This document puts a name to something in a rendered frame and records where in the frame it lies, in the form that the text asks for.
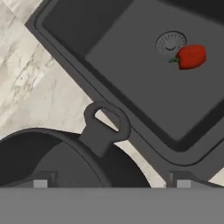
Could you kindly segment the dark grey sink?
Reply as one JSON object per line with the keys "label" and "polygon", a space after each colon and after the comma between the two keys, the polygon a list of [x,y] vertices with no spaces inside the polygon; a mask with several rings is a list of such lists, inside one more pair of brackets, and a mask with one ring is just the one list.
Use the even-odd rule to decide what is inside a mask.
{"label": "dark grey sink", "polygon": [[[93,101],[128,116],[159,174],[224,168],[224,0],[43,0],[26,27]],[[170,63],[203,45],[206,62]]]}

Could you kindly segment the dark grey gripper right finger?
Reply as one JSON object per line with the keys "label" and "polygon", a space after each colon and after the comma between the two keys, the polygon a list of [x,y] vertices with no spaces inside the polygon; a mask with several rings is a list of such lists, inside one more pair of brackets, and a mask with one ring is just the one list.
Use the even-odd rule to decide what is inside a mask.
{"label": "dark grey gripper right finger", "polygon": [[221,185],[198,178],[189,171],[171,171],[166,186],[169,188],[221,188]]}

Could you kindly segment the dark grey pot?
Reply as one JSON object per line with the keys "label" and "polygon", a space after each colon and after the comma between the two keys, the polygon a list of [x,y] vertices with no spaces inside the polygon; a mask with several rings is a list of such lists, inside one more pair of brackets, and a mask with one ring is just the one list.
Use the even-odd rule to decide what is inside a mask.
{"label": "dark grey pot", "polygon": [[80,134],[29,128],[0,140],[0,187],[35,172],[58,173],[57,187],[149,188],[147,178],[117,142],[130,136],[130,121],[118,107],[98,101],[84,111]]}

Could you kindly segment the red bell pepper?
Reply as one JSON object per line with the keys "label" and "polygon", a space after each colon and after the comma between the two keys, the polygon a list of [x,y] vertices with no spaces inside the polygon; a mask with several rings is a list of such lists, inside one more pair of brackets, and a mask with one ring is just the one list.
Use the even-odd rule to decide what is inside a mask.
{"label": "red bell pepper", "polygon": [[207,60],[207,51],[203,45],[187,45],[182,47],[170,63],[177,63],[180,70],[200,67]]}

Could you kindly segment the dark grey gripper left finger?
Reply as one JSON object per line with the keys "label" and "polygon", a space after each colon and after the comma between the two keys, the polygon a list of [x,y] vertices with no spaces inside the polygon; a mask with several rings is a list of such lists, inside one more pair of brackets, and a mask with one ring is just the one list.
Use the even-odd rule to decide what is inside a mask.
{"label": "dark grey gripper left finger", "polygon": [[33,187],[49,188],[57,187],[58,173],[56,171],[39,171],[28,178],[8,184],[8,187]]}

